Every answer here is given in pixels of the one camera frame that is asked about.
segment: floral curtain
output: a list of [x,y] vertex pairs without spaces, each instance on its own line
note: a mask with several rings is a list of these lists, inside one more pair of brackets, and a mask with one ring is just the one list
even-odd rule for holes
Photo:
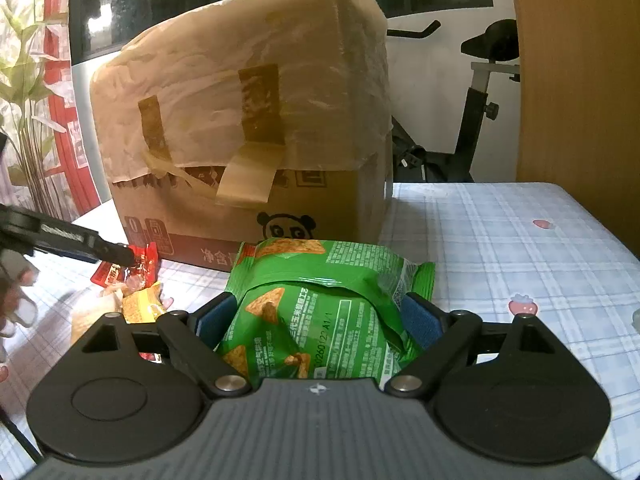
[[68,0],[0,0],[0,200],[64,220],[100,201],[78,124]]

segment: blue and white tablecloth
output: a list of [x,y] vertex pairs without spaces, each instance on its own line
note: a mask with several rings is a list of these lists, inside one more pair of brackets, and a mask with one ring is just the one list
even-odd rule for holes
[[[78,221],[125,241],[113,203]],[[396,184],[381,243],[414,262],[436,262],[433,303],[487,321],[536,311],[606,391],[612,422],[596,460],[615,477],[640,474],[640,262],[575,200],[551,184]],[[39,254],[28,293],[40,309],[29,330],[4,341],[9,376],[0,402],[33,439],[24,417],[31,389],[68,349],[74,306],[96,297],[95,264]],[[192,312],[220,293],[227,274],[163,262],[172,308]],[[0,476],[33,466],[0,429]]]

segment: panda eye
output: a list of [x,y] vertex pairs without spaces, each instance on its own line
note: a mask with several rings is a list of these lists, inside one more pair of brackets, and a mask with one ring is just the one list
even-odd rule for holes
[[277,224],[269,226],[269,229],[271,236],[274,238],[282,238],[284,236],[284,229]]
[[291,229],[291,238],[302,239],[305,238],[305,231],[300,227],[292,227]]

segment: wooden cabinet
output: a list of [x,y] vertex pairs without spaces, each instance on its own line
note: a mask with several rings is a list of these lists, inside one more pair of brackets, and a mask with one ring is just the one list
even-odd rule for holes
[[514,0],[518,180],[565,188],[640,255],[640,0]]

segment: green snack bag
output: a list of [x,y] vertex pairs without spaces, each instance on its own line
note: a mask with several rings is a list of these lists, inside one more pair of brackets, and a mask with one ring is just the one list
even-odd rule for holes
[[238,312],[216,351],[254,385],[264,377],[373,377],[382,389],[420,353],[399,305],[409,290],[429,299],[433,271],[367,244],[243,244],[226,286]]

